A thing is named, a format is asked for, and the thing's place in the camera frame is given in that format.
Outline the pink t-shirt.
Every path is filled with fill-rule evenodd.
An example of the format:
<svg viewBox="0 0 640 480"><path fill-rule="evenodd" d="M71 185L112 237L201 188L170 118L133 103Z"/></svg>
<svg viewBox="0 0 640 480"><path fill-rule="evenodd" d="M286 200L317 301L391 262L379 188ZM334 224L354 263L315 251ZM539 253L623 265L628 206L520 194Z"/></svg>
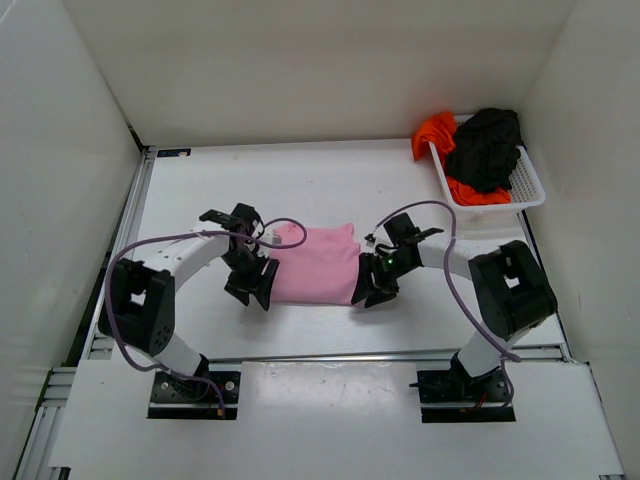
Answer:
<svg viewBox="0 0 640 480"><path fill-rule="evenodd" d="M361 246L354 239L354 225L301 230L289 222L281 227L286 233L285 244L296 243L303 235L307 237L296 248L276 249L269 253L272 259L279 261L271 301L349 305L361 253Z"/></svg>

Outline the black t-shirt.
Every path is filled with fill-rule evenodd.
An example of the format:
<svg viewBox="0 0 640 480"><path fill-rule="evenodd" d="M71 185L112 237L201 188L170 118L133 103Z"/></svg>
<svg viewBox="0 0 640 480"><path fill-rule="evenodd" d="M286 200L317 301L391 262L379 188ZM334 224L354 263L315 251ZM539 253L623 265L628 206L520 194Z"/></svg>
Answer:
<svg viewBox="0 0 640 480"><path fill-rule="evenodd" d="M445 173L458 182L488 194L512 188L510 176L524 145L514 110L484 108L459 126L452 136Z"/></svg>

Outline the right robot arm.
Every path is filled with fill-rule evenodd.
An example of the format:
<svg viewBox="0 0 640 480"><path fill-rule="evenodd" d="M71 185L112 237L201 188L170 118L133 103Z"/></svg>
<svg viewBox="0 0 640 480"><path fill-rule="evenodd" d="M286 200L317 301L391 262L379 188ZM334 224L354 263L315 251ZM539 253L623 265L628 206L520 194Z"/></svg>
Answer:
<svg viewBox="0 0 640 480"><path fill-rule="evenodd" d="M451 361L449 387L470 400L486 384L485 376L506 359L530 330L557 309L557 298L528 245L514 240L476 256L456 248L456 235L443 244L429 237L441 228L422 230L410 216L385 219L390 242L377 243L372 253L359 256L358 276L351 303L370 308L397 297L398 280L419 269L440 269L455 302L473 325L469 342Z"/></svg>

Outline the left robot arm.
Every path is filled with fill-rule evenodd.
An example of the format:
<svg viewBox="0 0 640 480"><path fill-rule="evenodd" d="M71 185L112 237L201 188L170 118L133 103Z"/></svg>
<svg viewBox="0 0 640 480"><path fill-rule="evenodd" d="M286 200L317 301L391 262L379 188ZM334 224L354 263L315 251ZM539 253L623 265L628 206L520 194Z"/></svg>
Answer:
<svg viewBox="0 0 640 480"><path fill-rule="evenodd" d="M258 254L250 239L261 224L254 207L239 203L223 213L202 214L187 239L176 239L143 260L120 259L109 286L114 324L124 345L177 373L175 388L188 400L206 395L208 360L175 333L176 294L210 262L230 269L224 290L247 306L255 298L263 310L271 303L279 261Z"/></svg>

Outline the blue corner label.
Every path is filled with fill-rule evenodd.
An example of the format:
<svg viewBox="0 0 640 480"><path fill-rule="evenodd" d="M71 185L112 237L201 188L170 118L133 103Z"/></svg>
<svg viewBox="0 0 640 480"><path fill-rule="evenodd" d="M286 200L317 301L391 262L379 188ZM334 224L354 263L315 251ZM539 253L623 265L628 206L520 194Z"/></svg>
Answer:
<svg viewBox="0 0 640 480"><path fill-rule="evenodd" d="M156 152L157 158L180 158L191 155L191 148L161 149Z"/></svg>

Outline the orange t-shirt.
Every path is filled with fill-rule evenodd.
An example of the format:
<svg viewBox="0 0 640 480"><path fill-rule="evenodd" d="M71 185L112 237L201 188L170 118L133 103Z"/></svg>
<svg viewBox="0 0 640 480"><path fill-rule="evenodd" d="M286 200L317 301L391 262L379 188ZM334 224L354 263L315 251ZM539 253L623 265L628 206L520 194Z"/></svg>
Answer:
<svg viewBox="0 0 640 480"><path fill-rule="evenodd" d="M433 143L439 156L439 163L444 167L446 155L453 152L455 148L453 135L456 129L457 125L450 111L429 117L411 136L413 160L415 162L421 160L430 152L429 144ZM493 192L481 193L448 175L445 178L452 199L459 205L486 206L511 202L509 191L502 187L498 187Z"/></svg>

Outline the white plastic basket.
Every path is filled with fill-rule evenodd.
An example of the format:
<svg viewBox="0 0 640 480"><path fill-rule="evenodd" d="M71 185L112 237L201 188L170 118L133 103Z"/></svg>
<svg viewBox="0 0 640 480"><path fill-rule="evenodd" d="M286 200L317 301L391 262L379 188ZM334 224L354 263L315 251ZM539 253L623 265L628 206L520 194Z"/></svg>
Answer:
<svg viewBox="0 0 640 480"><path fill-rule="evenodd" d="M457 128L476 113L468 116L454 116ZM503 216L516 214L527 208L539 206L546 200L546 194L542 187L541 181L533 168L532 161L526 152L525 145L519 148L521 158L517 162L515 170L510 176L512 188L509 191L511 202L509 204L486 205L486 206L462 206L454 202L446 185L445 166L441 167L436 147L433 143L429 144L430 152L426 156L433 158L436 169L436 177L439 181L444 201L450 208L461 217L473 216Z"/></svg>

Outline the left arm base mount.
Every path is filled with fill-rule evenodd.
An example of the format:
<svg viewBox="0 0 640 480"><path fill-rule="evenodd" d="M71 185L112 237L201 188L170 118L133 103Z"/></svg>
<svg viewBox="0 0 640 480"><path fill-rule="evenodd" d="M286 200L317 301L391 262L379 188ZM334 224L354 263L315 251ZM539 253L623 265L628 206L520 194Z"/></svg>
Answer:
<svg viewBox="0 0 640 480"><path fill-rule="evenodd" d="M219 406L216 391L208 384L177 379L157 372L152 383L148 419L162 420L236 420L241 386L239 366L210 366L209 380L222 394L224 408Z"/></svg>

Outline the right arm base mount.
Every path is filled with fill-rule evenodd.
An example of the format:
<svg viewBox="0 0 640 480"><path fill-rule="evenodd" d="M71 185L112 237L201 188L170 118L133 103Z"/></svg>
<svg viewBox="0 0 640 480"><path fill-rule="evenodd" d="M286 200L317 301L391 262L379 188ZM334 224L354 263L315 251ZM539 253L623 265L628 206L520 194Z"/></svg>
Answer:
<svg viewBox="0 0 640 480"><path fill-rule="evenodd" d="M418 391L424 424L513 423L513 389L501 369L463 380L450 370L421 370L409 384Z"/></svg>

